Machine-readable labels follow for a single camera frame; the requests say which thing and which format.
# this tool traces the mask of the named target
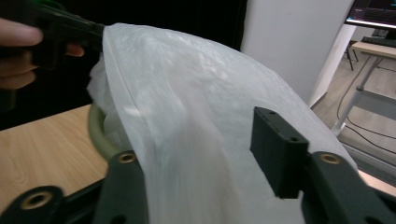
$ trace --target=finger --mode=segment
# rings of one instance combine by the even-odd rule
[[[33,46],[42,39],[43,34],[39,29],[0,18],[0,46]]]
[[[32,71],[10,77],[0,77],[0,88],[4,90],[16,90],[35,81],[35,73]]]
[[[24,51],[21,54],[0,59],[0,77],[8,77],[16,74],[26,73],[37,66],[30,63],[32,54]]]
[[[81,57],[84,55],[84,48],[79,44],[70,43],[67,45],[66,54],[74,57]]]

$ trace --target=black backdrop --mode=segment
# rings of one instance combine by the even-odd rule
[[[57,0],[69,12],[111,25],[144,24],[177,30],[240,49],[247,0]],[[67,57],[54,71],[36,69],[33,84],[18,90],[17,107],[0,114],[0,130],[64,112],[92,100],[86,92],[98,53]]]

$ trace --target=monitor screen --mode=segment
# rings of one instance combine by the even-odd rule
[[[346,24],[396,30],[396,0],[355,0]]]

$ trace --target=floor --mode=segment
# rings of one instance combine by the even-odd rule
[[[341,115],[366,71],[367,67],[363,65],[369,57],[356,53],[359,61],[353,62],[354,71],[351,71],[349,61],[344,58],[336,70],[326,95],[313,107],[313,111],[329,128],[337,121],[337,116]],[[370,76],[365,89],[396,98],[396,61],[383,60]],[[338,138],[343,143],[396,166],[396,120],[353,107],[346,121],[346,127]],[[394,181],[391,184],[395,185],[396,174],[392,175]]]

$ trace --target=plastic bag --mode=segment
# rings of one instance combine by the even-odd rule
[[[311,152],[353,164],[276,73],[236,50],[127,24],[107,27],[103,45],[89,91],[110,138],[136,152],[150,223],[304,223],[300,202],[276,198],[249,151],[254,106],[279,113]]]

